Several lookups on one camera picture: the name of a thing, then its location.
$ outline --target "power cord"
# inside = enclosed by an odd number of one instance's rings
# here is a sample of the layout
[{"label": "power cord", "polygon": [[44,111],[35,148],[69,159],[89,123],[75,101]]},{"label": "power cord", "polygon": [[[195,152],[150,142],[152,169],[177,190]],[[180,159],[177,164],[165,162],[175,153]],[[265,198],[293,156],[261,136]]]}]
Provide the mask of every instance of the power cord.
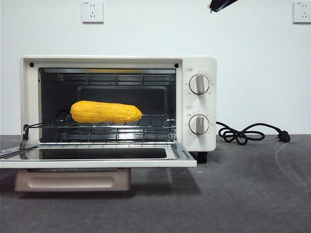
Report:
[{"label": "power cord", "polygon": [[[278,139],[281,142],[290,142],[291,137],[289,136],[287,131],[282,131],[281,129],[273,126],[273,125],[268,125],[265,123],[256,123],[256,124],[252,124],[250,126],[247,126],[245,129],[243,129],[242,131],[237,131],[235,129],[232,129],[231,127],[227,126],[226,124],[223,124],[221,122],[216,122],[216,124],[218,125],[222,125],[223,128],[221,128],[218,131],[218,135],[220,137],[222,137],[224,139],[225,142],[232,142],[233,140],[236,140],[237,143],[241,146],[246,145],[246,143],[250,140],[250,141],[261,141],[265,138],[264,133],[260,132],[260,131],[248,131],[250,128],[253,128],[255,126],[261,125],[261,126],[266,126],[269,128],[272,128],[274,130],[276,130],[278,132]],[[257,134],[260,135],[260,137],[249,137],[247,136],[248,133],[251,134]]]}]

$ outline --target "wall outlet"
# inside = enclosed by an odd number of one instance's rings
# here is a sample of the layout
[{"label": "wall outlet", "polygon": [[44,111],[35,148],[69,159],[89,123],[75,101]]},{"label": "wall outlet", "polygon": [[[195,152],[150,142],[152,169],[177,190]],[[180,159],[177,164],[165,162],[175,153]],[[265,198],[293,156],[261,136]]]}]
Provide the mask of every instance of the wall outlet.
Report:
[{"label": "wall outlet", "polygon": [[293,23],[311,23],[311,1],[294,2]]},{"label": "wall outlet", "polygon": [[82,2],[82,22],[83,23],[104,22],[103,0],[90,0]]}]

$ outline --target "corn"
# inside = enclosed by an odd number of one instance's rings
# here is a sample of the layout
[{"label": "corn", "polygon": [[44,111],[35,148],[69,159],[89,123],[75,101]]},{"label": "corn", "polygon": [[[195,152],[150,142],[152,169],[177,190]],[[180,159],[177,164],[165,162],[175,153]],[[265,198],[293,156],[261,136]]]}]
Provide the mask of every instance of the corn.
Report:
[{"label": "corn", "polygon": [[133,105],[86,100],[74,103],[70,112],[71,117],[80,123],[126,123],[142,117],[141,111]]}]

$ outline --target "open oven door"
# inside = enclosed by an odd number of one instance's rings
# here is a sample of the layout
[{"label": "open oven door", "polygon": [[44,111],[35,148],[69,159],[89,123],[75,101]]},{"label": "open oven door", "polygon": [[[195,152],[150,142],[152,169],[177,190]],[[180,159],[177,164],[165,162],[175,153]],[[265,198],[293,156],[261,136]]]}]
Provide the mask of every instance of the open oven door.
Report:
[{"label": "open oven door", "polygon": [[195,167],[179,144],[40,145],[0,153],[0,168]]}]

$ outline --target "timer knob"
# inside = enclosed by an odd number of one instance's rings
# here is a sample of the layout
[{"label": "timer knob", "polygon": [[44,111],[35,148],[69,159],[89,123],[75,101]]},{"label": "timer knob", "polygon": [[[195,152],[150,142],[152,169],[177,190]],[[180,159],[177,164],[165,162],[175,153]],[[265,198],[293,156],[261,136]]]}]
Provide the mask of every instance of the timer knob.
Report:
[{"label": "timer knob", "polygon": [[203,74],[196,74],[190,79],[189,87],[194,94],[204,94],[205,92],[207,92],[209,87],[208,78]]},{"label": "timer knob", "polygon": [[195,115],[189,121],[190,130],[197,135],[206,133],[208,127],[208,119],[202,115]]}]

